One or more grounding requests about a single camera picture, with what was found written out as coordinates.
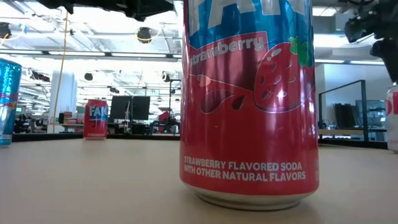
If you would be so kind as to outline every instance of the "strawberry graphic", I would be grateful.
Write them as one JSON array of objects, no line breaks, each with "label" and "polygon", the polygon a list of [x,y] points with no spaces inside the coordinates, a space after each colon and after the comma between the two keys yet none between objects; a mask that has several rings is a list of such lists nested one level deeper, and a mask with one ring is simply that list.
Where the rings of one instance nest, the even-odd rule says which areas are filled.
[{"label": "strawberry graphic", "polygon": [[254,84],[254,102],[266,112],[283,113],[298,108],[315,86],[309,55],[312,47],[291,37],[276,45],[262,59]]},{"label": "strawberry graphic", "polygon": [[190,75],[190,80],[192,89],[201,96],[200,111],[204,114],[215,112],[224,103],[235,111],[242,107],[251,107],[250,105],[254,107],[252,100],[249,100],[252,95],[250,90],[211,80],[206,75]]}]

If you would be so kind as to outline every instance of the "strawberry leaf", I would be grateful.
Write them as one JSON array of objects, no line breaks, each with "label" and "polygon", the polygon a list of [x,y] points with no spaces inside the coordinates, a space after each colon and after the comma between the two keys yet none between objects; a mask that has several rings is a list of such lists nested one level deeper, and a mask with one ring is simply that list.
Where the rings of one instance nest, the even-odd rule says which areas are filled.
[{"label": "strawberry leaf", "polygon": [[308,67],[308,68],[310,68],[315,62],[313,61],[313,47],[312,47],[312,45],[310,44],[310,46],[308,47],[308,54],[309,54],[309,57],[308,57],[308,60],[307,60],[307,64],[306,64],[306,66]]},{"label": "strawberry leaf", "polygon": [[300,66],[309,65],[311,63],[309,58],[312,53],[312,47],[309,47],[310,44],[308,42],[301,44],[301,38],[299,36],[296,36],[296,38],[290,37],[289,42],[291,44],[290,51],[298,55]]},{"label": "strawberry leaf", "polygon": [[297,49],[296,45],[290,46],[290,52],[292,52],[293,54],[299,54],[299,50]]}]

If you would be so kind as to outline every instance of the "yellow cable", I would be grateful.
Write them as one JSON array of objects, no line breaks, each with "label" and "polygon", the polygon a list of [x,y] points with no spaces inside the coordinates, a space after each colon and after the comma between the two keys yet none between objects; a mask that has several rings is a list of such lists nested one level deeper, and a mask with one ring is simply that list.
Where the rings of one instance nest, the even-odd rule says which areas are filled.
[{"label": "yellow cable", "polygon": [[0,48],[2,47],[2,45],[4,44],[4,42],[6,41],[7,37],[8,37],[8,34],[6,34],[6,35],[4,36],[4,38],[1,40]]},{"label": "yellow cable", "polygon": [[141,78],[142,78],[142,74],[143,74],[143,73],[144,73],[144,71],[141,70],[141,75],[139,76],[139,80],[138,80],[138,84],[137,84],[136,90],[134,90],[134,93],[132,94],[132,96],[135,96],[136,93],[137,93],[137,89],[138,89],[139,84],[140,84],[140,82],[141,82]]},{"label": "yellow cable", "polygon": [[[125,122],[127,122],[127,119],[129,119],[129,112],[130,112],[130,101],[129,101],[129,103],[127,104],[127,109],[126,109],[126,115],[125,115],[125,117],[124,117],[124,121]],[[126,131],[127,131],[127,126],[126,126],[126,123],[124,123],[124,133],[126,133]]]},{"label": "yellow cable", "polygon": [[60,78],[58,80],[57,95],[55,97],[54,114],[53,114],[53,120],[52,120],[52,132],[53,133],[55,132],[55,117],[57,115],[58,95],[60,93],[60,87],[61,87],[63,62],[65,61],[65,52],[67,51],[68,15],[69,15],[69,13],[67,12],[67,16],[66,16],[66,19],[65,19],[64,36],[63,36],[63,55],[62,55],[62,61],[61,61]]}]

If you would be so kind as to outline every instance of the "white can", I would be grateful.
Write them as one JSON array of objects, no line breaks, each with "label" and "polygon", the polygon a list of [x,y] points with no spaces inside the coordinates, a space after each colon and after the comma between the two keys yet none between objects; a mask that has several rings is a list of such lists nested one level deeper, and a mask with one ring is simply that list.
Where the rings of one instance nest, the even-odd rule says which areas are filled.
[{"label": "white can", "polygon": [[387,92],[387,145],[398,154],[398,83],[393,83]]}]

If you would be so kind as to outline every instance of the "table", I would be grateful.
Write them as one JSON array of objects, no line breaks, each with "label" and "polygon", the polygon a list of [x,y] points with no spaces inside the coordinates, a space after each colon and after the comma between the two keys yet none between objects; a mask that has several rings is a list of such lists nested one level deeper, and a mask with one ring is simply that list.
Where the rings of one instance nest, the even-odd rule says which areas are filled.
[{"label": "table", "polygon": [[178,176],[178,141],[82,139],[0,149],[0,223],[398,223],[398,155],[321,147],[319,190],[291,209],[202,202]]},{"label": "table", "polygon": [[84,124],[56,124],[56,125],[61,125],[62,127],[65,128],[66,132],[69,132],[69,129],[83,129]]},{"label": "table", "polygon": [[363,135],[363,130],[350,130],[350,129],[318,129],[318,134],[342,134],[342,135]]}]

